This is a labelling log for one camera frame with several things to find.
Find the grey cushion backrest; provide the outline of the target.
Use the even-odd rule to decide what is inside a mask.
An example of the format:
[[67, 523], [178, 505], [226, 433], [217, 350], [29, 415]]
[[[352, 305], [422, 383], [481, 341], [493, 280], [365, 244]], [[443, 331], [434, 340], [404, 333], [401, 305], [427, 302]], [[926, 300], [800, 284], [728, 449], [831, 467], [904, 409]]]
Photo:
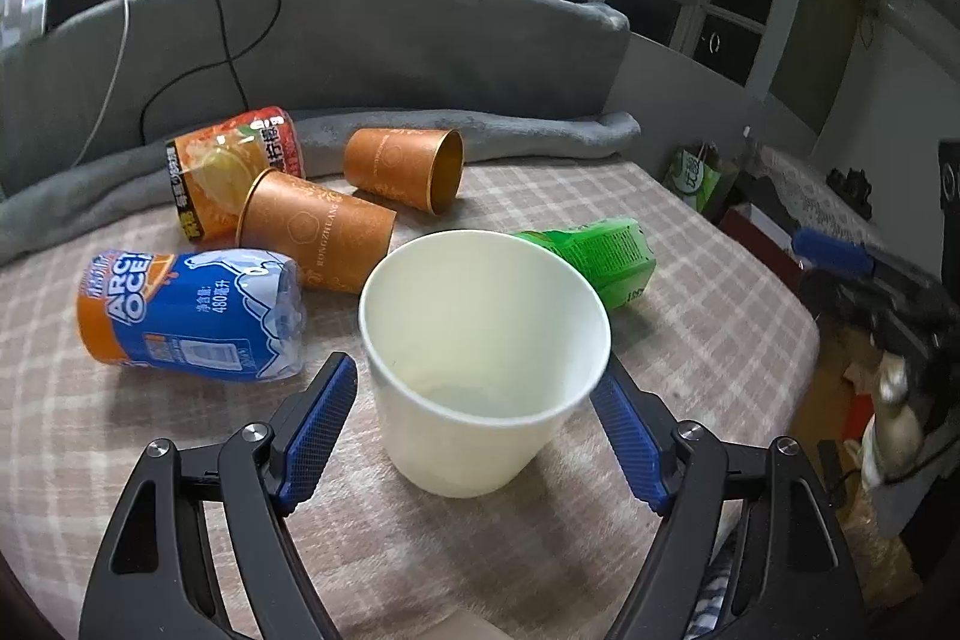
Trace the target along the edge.
[[623, 14], [565, 0], [109, 0], [2, 55], [2, 190], [229, 119], [601, 112]]

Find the green drink cup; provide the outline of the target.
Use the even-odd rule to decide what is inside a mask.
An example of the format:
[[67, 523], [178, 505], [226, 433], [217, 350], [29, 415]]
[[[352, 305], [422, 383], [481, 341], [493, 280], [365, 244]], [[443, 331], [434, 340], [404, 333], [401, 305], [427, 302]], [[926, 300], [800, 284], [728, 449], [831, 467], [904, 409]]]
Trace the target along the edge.
[[636, 220], [617, 218], [574, 229], [521, 230], [516, 237], [545, 248], [578, 269], [607, 310], [639, 299], [656, 269], [656, 257]]

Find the brown paper cup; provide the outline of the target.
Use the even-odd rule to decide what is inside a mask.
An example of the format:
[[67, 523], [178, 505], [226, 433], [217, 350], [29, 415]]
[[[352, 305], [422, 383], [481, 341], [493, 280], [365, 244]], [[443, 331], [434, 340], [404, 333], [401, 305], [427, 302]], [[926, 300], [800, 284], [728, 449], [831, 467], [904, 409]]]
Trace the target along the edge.
[[397, 213], [277, 169], [252, 182], [236, 245], [295, 260], [308, 289], [359, 294], [391, 247]]
[[465, 160], [457, 130], [360, 128], [345, 146], [343, 175], [359, 190], [438, 216], [454, 205]]

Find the green paper shopping bag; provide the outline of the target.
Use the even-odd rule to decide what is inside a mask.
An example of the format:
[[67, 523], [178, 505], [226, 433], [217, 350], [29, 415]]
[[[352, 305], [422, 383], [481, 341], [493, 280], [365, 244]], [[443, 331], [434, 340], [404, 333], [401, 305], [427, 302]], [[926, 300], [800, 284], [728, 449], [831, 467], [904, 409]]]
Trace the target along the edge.
[[662, 183], [686, 206], [703, 213], [721, 178], [718, 148], [711, 143], [692, 143], [675, 149]]

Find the blue orange Arctic Ocean cup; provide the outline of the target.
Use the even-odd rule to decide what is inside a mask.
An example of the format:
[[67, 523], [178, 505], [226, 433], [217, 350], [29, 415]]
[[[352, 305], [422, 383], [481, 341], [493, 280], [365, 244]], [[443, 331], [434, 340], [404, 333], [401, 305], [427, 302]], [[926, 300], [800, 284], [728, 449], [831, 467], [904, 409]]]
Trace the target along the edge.
[[299, 266], [268, 250], [107, 250], [85, 269], [76, 318], [103, 364], [228, 381], [283, 380], [302, 369]]

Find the white paper cup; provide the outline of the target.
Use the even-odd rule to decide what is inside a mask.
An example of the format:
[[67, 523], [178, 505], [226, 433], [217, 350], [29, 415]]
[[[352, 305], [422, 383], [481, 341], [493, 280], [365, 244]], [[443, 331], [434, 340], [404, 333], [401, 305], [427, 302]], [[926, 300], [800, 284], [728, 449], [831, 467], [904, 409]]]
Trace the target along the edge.
[[443, 230], [364, 284], [359, 333], [387, 456], [430, 494], [511, 482], [601, 380], [612, 328], [569, 263], [519, 237]]

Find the brown paper cup near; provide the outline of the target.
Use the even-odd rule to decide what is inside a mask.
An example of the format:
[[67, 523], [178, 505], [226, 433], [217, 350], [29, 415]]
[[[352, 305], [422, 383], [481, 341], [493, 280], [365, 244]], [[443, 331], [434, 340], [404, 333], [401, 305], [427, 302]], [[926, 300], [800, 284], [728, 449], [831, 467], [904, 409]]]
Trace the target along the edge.
[[252, 182], [236, 245], [295, 260], [308, 289], [359, 294], [391, 247], [397, 213], [277, 169]]

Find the brown paper cup far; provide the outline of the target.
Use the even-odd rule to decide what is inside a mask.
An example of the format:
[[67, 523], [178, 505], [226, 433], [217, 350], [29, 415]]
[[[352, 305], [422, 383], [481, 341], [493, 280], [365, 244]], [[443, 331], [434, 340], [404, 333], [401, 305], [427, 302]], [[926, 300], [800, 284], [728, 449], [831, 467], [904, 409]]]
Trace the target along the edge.
[[343, 175], [359, 190], [438, 216], [454, 205], [465, 160], [457, 130], [360, 128], [345, 146]]

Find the orange red noodle cup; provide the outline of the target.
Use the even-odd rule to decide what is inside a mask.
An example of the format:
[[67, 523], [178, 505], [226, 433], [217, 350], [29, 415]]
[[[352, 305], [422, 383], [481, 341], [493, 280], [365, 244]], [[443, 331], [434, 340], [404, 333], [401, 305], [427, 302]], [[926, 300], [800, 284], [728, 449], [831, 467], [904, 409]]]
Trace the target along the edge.
[[172, 138], [166, 164], [179, 224], [194, 244], [235, 234], [249, 188], [264, 170], [304, 175], [295, 122], [277, 106]]

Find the white power strip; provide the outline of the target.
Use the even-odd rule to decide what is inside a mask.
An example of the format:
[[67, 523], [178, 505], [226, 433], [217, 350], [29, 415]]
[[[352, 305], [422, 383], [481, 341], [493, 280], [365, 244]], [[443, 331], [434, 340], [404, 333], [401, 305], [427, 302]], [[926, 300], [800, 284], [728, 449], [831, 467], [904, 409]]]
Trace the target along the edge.
[[46, 21], [47, 0], [3, 0], [3, 49], [43, 37]]

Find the red cardboard box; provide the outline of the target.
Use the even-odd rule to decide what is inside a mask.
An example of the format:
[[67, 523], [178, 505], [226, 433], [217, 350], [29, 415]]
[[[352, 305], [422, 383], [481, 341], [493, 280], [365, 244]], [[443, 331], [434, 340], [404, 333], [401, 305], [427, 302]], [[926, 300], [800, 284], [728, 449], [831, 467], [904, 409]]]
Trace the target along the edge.
[[747, 248], [748, 252], [770, 269], [789, 291], [797, 292], [797, 285], [802, 276], [800, 264], [786, 250], [779, 248], [773, 239], [763, 234], [755, 224], [750, 223], [742, 213], [735, 209], [727, 209], [721, 218], [719, 229], [726, 236], [739, 242], [743, 248]]

